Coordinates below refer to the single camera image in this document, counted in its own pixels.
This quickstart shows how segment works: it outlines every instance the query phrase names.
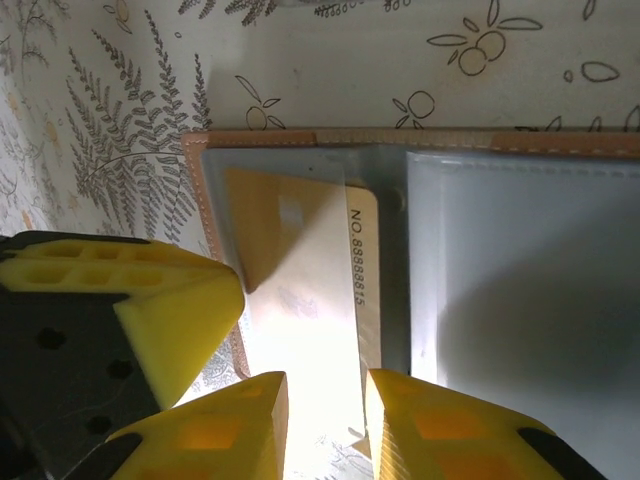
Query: black hole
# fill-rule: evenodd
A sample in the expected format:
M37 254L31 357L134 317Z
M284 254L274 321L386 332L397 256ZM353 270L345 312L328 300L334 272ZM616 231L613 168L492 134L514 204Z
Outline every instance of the black hole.
M38 346L45 350L57 350L67 341L67 337L62 332L53 328L43 328L36 336Z
M104 435L111 428L111 420L109 420L109 417L105 417L104 415L98 415L97 417L93 417L89 420L86 427L87 430L89 430L89 433L93 433L94 435Z
M133 365L129 360L114 360L107 367L107 373L111 378L124 380L133 372Z

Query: brown leather edge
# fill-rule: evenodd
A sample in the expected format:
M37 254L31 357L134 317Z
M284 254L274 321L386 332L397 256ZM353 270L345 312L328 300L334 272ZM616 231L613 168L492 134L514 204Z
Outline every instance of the brown leather edge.
M529 155L577 155L614 158L640 157L640 135L629 133L513 132L464 129L390 130L390 129L320 129L320 130L219 130L192 132L182 136L187 167L200 211L209 249L221 261L221 244L207 187L201 156L208 148L304 147L318 145L362 145L373 143L406 144L438 149L489 150ZM240 378L251 376L242 333L236 324L229 334L233 364Z
M637 158L640 135L632 133L496 132L491 150L531 155Z

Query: floral wallpaper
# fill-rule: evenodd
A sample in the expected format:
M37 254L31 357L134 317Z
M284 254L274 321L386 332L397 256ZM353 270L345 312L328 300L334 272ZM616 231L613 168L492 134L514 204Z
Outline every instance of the floral wallpaper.
M208 254L193 129L638 133L638 18L634 0L0 0L0 233ZM327 451L291 478L368 478Z

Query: gold card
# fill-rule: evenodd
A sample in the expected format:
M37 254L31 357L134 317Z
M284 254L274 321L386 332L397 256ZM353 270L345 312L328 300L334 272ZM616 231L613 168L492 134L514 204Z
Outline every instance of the gold card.
M364 258L359 242L377 250L377 239L350 229L360 229L354 221L364 225L364 207L357 206L360 213L350 221L345 187L302 178L229 169L226 184L247 289L243 340L251 374L287 373L292 438L361 439L364 390L354 301L360 276L351 262ZM367 192L354 190L362 203ZM373 268L364 264L369 255L357 261L363 270ZM371 298L376 311L377 298L369 293L376 289L373 272L370 278L357 281L365 298L359 307L369 308Z

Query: fern leaf pattern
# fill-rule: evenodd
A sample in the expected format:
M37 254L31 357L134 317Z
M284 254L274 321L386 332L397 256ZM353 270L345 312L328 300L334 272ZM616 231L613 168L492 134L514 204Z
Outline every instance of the fern leaf pattern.
M178 13L184 15L191 8L201 5L202 10L198 14L198 18L202 20L211 13L216 6L217 0L183 0L178 8ZM261 15L268 17L277 7L275 0L231 0L224 9L227 15L246 11L245 17L242 19L242 25L247 27L255 23Z
M67 81L75 107L67 110L75 137L74 173L78 193L127 234L141 235L137 226L143 225L148 238L161 236L177 243L196 211L180 136L194 126L209 128L210 110L200 57L195 55L195 113L190 117L160 29L149 11L145 16L158 58L157 92L146 89L140 67L95 30L93 36L119 72L118 85L104 84L69 49L79 80Z

